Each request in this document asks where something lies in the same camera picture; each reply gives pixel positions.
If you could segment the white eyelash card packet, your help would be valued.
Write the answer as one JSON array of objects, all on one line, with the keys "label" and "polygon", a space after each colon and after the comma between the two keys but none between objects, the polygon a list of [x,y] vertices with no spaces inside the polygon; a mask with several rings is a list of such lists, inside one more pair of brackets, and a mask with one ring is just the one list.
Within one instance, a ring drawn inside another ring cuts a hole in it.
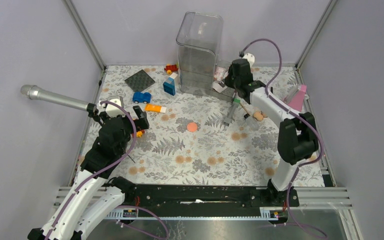
[{"label": "white eyelash card packet", "polygon": [[227,88],[226,84],[223,81],[214,81],[212,83],[212,89],[218,93],[222,93]]}]

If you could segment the clear acrylic organizer box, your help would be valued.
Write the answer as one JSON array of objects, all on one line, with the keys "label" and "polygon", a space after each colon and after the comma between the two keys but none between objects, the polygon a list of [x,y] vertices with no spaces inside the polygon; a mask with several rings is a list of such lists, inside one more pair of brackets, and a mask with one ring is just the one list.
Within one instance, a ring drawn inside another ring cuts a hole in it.
[{"label": "clear acrylic organizer box", "polygon": [[185,13],[175,39],[181,92],[197,96],[211,94],[223,25],[223,18],[216,14]]}]

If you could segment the clear pink nail box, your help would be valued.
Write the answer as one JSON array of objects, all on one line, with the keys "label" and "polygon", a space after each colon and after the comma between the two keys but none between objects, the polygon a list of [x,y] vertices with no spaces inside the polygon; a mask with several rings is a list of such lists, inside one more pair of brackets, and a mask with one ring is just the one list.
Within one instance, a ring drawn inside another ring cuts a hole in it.
[{"label": "clear pink nail box", "polygon": [[227,71],[228,70],[226,68],[218,66],[214,72],[213,79],[215,81],[222,81],[225,78]]}]

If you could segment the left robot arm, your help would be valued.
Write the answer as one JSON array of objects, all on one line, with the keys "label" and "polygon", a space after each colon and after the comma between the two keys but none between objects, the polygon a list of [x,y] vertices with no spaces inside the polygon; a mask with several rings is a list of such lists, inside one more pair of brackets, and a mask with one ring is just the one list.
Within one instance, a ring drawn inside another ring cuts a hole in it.
[{"label": "left robot arm", "polygon": [[119,99],[105,100],[101,104],[104,112],[92,110],[91,103],[88,105],[89,117],[101,128],[84,156],[71,189],[50,220],[30,231],[29,240],[85,240],[116,206],[134,202],[134,190],[111,186],[103,197],[88,207],[115,167],[133,150],[137,134],[150,126],[147,114],[138,105],[132,107],[137,116],[133,119]]}]

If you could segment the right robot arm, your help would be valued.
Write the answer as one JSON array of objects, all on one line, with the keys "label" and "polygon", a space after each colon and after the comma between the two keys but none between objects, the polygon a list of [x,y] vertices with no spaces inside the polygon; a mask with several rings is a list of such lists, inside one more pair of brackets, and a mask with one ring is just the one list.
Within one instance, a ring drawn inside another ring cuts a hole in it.
[{"label": "right robot arm", "polygon": [[273,94],[269,84],[254,80],[251,65],[245,58],[231,62],[224,81],[240,98],[263,111],[277,125],[277,152],[281,161],[260,198],[269,206],[288,205],[300,167],[319,149],[320,136],[314,116],[293,109]]}]

